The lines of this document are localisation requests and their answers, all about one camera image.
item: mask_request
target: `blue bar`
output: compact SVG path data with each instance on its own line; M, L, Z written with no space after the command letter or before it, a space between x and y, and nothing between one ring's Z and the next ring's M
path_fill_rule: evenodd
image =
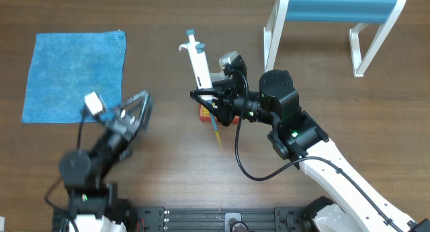
M290 0L286 21L385 23L397 0Z

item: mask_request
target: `wooden tabletop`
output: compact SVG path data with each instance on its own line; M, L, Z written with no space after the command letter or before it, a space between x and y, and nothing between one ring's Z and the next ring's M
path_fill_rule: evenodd
M251 90L263 74L263 26L275 0L0 0L0 216L11 231L49 231L43 201L58 161L75 147L76 124L22 124L36 33L123 30L127 38L123 98L151 91L149 130L134 156L110 172L119 196L135 205L169 208L304 206L327 193L289 169L266 182L247 179L234 159L235 126L221 127L220 149L210 123L189 98L195 87L187 53L178 46L194 28L212 72L232 50L248 67ZM300 104L336 142L350 164L385 198L420 221L430 217L430 7L407 0L370 64L354 78L348 29L353 24L284 26L276 69L286 69ZM364 30L368 48L376 27ZM85 125L90 148L103 129ZM267 140L270 127L243 122L239 149L255 176L282 166ZM60 187L55 203L66 204Z

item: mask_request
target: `wood grain surface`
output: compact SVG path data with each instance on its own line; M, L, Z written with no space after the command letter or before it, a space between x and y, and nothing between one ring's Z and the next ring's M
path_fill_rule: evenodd
M206 43L210 69L237 50L250 89L263 74L263 26L275 0L0 0L0 216L10 231L49 231L43 201L58 177L58 161L75 146L77 124L22 124L36 33L107 32L127 37L123 98L149 89L155 108L134 156L107 181L136 205L170 208L304 206L325 191L290 169L253 182L234 159L235 126L221 127L223 149L189 98L195 87L185 30ZM353 24L286 23L275 62L287 69L300 103L342 154L383 196L417 221L430 217L430 0L407 0L369 66L353 78L348 29ZM368 48L376 27L360 36ZM243 123L244 166L263 176L285 163L267 140L270 127ZM83 146L101 134L85 125ZM66 204L59 188L52 196Z

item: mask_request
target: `yellow pipette tip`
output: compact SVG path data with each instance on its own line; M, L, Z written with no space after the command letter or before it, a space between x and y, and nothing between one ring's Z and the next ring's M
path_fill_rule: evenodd
M216 134L216 138L218 139L218 144L220 144L220 148L222 149L220 132L218 130L215 130L215 134Z

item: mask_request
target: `folded cloth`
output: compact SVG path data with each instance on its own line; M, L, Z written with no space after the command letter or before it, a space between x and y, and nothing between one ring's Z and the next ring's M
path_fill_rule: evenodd
M107 107L121 102L124 32L37 34L28 74L23 123L81 121L84 96Z

